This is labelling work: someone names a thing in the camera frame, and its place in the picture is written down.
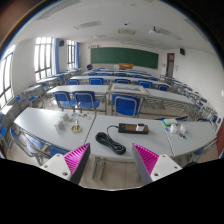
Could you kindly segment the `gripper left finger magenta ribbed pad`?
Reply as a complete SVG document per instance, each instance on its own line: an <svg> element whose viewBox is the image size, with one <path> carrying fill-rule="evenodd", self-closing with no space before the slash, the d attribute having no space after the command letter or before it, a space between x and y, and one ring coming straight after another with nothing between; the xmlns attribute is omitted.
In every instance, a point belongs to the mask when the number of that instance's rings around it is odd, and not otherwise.
<svg viewBox="0 0 224 224"><path fill-rule="evenodd" d="M57 153L42 165L41 169L78 185L90 152L90 144L87 143L65 155Z"/></svg>

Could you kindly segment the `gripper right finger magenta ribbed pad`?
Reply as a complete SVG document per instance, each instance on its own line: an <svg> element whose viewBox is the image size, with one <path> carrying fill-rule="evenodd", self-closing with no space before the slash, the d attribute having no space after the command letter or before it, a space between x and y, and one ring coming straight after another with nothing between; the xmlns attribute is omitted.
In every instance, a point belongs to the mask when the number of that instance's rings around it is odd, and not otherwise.
<svg viewBox="0 0 224 224"><path fill-rule="evenodd" d="M132 145L132 154L145 185L181 170L181 167L168 155L157 155L138 144Z"/></svg>

